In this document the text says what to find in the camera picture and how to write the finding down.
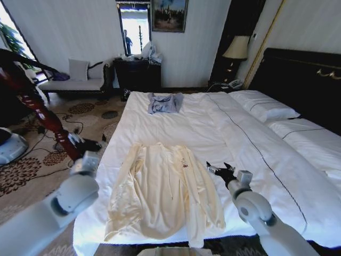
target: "table lamp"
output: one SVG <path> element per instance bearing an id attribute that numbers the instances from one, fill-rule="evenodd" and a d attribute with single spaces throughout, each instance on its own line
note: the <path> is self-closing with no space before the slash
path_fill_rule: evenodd
<path id="1" fill-rule="evenodd" d="M 229 59 L 229 65 L 225 69 L 223 82 L 231 82 L 236 77 L 239 65 L 247 59 L 247 45 L 249 36 L 235 36 L 229 48 L 223 54 L 223 57 Z"/>
<path id="2" fill-rule="evenodd" d="M 230 59 L 247 59 L 247 45 L 249 36 L 235 36 L 229 48 L 223 54 L 223 57 Z"/>

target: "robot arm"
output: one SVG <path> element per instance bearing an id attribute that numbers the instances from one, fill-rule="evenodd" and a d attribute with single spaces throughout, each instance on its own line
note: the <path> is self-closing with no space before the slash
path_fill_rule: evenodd
<path id="1" fill-rule="evenodd" d="M 239 171 L 235 178 L 234 169 L 227 164 L 226 167 L 227 171 L 214 166 L 208 166 L 208 169 L 224 179 L 239 216 L 256 230 L 268 255 L 318 256 L 313 247 L 294 228 L 280 220 L 265 197 L 251 190 L 249 185 L 252 173 Z"/>
<path id="2" fill-rule="evenodd" d="M 37 255 L 59 236 L 81 211 L 98 198 L 96 153 L 76 160 L 71 176 L 44 200 L 29 206 L 0 228 L 1 255 Z"/>

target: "black headboard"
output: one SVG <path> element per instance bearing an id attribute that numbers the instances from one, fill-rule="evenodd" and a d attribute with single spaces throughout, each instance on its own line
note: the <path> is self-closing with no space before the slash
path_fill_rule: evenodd
<path id="1" fill-rule="evenodd" d="M 268 48 L 249 90 L 341 135 L 341 54 Z"/>

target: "picture frame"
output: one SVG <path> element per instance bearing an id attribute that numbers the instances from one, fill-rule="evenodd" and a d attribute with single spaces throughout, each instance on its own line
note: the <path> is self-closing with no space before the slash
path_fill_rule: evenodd
<path id="1" fill-rule="evenodd" d="M 184 33 L 188 0 L 151 0 L 152 31 Z"/>

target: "floor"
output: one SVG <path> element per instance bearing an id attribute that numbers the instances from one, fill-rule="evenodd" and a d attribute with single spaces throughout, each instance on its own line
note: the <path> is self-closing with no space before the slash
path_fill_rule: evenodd
<path id="1" fill-rule="evenodd" d="M 65 129 L 79 129 L 83 138 L 106 140 L 100 150 L 102 156 L 123 113 L 125 102 L 118 96 L 109 100 L 94 97 L 61 97 L 50 93 L 51 102 L 45 104 L 58 115 Z M 69 175 L 72 161 L 56 146 L 53 133 L 41 129 L 40 123 L 30 115 L 10 129 L 20 133 L 29 143 L 24 156 L 12 164 L 0 167 L 0 225 L 27 206 L 43 200 L 55 191 Z M 73 223 L 40 255 L 75 255 L 72 248 Z M 160 246 L 187 246 L 187 243 Z M 95 255 L 137 255 L 155 245 L 100 245 Z M 259 238 L 233 236 L 205 241 L 205 248 L 220 255 L 262 256 Z"/>

